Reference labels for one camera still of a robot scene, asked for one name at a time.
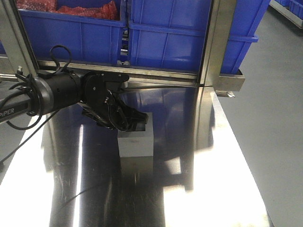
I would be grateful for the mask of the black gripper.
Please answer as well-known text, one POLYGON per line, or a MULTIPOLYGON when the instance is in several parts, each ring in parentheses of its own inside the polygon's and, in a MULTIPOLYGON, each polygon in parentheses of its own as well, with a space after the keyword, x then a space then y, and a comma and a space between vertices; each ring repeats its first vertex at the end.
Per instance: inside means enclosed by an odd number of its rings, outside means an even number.
POLYGON ((120 131, 139 131, 148 115, 126 105, 119 92, 129 76, 124 73, 90 71, 81 78, 82 114, 98 126, 120 131))

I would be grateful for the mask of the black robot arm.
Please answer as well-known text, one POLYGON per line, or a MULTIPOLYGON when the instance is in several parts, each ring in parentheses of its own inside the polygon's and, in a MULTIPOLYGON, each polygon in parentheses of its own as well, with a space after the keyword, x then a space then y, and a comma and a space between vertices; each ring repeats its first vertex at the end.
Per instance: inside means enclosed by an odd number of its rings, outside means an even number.
POLYGON ((142 131, 148 115, 120 98, 129 76, 124 73, 65 69, 56 73, 16 76, 22 81, 0 94, 0 121, 21 114, 42 116, 79 104, 97 125, 120 131, 142 131))

